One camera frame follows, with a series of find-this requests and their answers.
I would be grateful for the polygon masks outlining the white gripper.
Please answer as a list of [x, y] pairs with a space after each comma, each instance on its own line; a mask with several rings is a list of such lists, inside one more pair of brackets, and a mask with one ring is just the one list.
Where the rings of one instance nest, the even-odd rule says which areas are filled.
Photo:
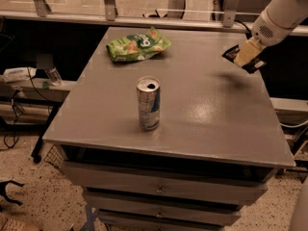
[[263, 10], [252, 26], [252, 36], [241, 47], [234, 63], [244, 67], [254, 60], [264, 49], [264, 46], [273, 46], [284, 40], [291, 30], [276, 25]]

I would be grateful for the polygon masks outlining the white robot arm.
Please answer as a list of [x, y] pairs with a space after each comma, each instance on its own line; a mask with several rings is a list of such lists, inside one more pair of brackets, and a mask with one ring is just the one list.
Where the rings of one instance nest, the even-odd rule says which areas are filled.
[[234, 63], [250, 64], [266, 47], [283, 41], [308, 17], [308, 0], [271, 0], [252, 26], [252, 37], [241, 47]]

